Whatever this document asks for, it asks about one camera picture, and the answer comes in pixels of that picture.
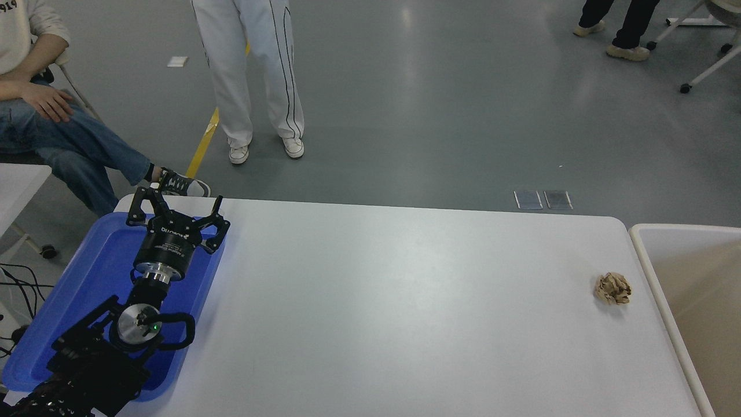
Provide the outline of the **seated person's right hand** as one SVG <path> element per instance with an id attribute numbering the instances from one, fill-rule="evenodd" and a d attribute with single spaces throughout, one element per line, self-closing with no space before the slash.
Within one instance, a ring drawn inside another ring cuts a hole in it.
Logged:
<path id="1" fill-rule="evenodd" d="M 27 82 L 21 83 L 19 95 L 43 118 L 53 122 L 69 122 L 74 109 L 71 96 L 56 88 Z"/>

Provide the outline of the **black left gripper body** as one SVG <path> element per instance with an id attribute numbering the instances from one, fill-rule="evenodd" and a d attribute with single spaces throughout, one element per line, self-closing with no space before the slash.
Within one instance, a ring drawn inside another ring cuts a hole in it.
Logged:
<path id="1" fill-rule="evenodd" d="M 146 236 L 134 259 L 134 269 L 144 272 L 147 266 L 164 265 L 175 274 L 185 274 L 196 246 L 202 241 L 196 220 L 177 214 L 173 219 L 155 216 L 146 222 Z"/>

